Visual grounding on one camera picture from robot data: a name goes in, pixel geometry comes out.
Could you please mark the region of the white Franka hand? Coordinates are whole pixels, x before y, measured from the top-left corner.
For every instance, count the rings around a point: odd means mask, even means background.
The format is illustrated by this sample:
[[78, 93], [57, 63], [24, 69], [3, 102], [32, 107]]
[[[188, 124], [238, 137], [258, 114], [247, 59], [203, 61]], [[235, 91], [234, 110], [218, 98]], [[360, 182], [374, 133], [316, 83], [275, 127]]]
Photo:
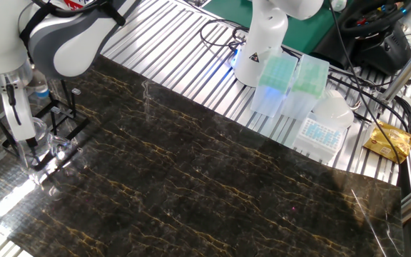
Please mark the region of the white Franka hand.
[[17, 141], [25, 141], [29, 149], [36, 149], [39, 145], [26, 90], [7, 84], [1, 96], [13, 137]]

